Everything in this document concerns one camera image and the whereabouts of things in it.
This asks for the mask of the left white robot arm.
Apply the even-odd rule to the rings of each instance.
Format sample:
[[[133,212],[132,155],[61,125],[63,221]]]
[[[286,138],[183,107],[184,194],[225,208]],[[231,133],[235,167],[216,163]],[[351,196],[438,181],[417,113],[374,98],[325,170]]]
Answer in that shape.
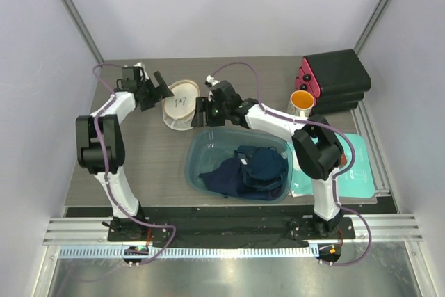
[[[111,203],[113,217],[108,228],[110,241],[142,241],[149,233],[140,201],[131,191],[124,173],[126,151],[121,124],[136,109],[146,111],[173,93],[160,72],[154,73],[154,85],[143,63],[119,66],[122,77],[116,87],[110,87],[99,70],[107,63],[95,66],[92,73],[110,92],[107,101],[95,112],[77,117],[77,161],[102,185]]]

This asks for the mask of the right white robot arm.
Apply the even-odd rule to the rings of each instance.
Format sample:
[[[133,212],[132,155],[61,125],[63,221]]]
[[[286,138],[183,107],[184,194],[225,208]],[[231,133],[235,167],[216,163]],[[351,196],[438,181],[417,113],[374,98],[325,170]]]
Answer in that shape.
[[[343,217],[337,176],[344,150],[327,120],[320,115],[289,115],[255,99],[242,99],[228,81],[208,77],[205,85],[209,94],[196,99],[191,126],[221,127],[230,121],[292,143],[301,171],[312,182],[315,232],[323,238],[336,233]]]

